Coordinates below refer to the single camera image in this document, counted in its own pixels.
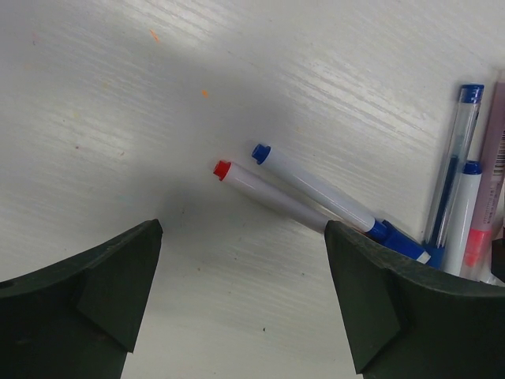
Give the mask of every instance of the orange speck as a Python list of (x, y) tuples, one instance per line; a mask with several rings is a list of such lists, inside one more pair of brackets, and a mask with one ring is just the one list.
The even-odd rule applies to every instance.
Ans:
[(155, 31), (152, 29), (151, 29), (151, 34), (152, 34), (152, 38), (154, 38), (156, 42), (159, 42), (158, 36), (156, 35)]

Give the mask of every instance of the table surface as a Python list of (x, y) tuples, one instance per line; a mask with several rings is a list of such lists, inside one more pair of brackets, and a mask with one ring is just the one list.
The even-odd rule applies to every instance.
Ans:
[(211, 169), (264, 174), (249, 153), (273, 144), (422, 238), (459, 84), (488, 86), (487, 115), (504, 8), (4, 0), (0, 280), (159, 218), (124, 378), (356, 377), (322, 236)]

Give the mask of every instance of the marker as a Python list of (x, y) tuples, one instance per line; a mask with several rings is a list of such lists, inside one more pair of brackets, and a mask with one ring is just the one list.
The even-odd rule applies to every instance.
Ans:
[(481, 174), (481, 165), (478, 162), (473, 160), (466, 162), (454, 201), (442, 266), (445, 272), (455, 276), (459, 276), (461, 272)]
[(481, 153), (482, 179), (466, 243), (462, 277), (476, 280), (493, 239), (496, 215), (505, 177), (505, 72), (496, 83), (488, 128)]
[(432, 256), (428, 265), (435, 268), (440, 268), (442, 263), (447, 227), (477, 124), (483, 92), (482, 84), (465, 84), (459, 93), (451, 143), (440, 168), (426, 228), (425, 248)]
[(313, 231), (324, 233), (330, 220), (328, 216), (293, 199), (238, 164), (220, 160), (215, 166), (214, 174), (221, 182), (234, 187), (253, 200), (288, 215)]
[(429, 254), (413, 239), (387, 221), (381, 223), (376, 220), (353, 198), (337, 190), (332, 184), (310, 174), (279, 150), (258, 144), (252, 152), (252, 157), (261, 167), (291, 184), (381, 245), (421, 263), (428, 261)]

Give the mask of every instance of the barcode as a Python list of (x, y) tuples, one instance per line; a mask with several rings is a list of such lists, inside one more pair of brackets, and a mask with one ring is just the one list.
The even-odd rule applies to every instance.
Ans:
[(492, 171), (492, 176), (502, 176), (505, 169), (505, 132), (502, 134), (502, 139), (499, 141), (498, 156), (496, 157), (495, 168)]

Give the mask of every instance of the pink highlighter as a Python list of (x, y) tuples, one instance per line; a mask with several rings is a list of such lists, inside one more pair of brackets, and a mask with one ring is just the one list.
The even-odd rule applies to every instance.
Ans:
[(482, 179), (473, 211), (460, 276), (477, 280), (491, 249), (492, 223), (505, 168), (505, 71), (500, 73), (481, 154)]

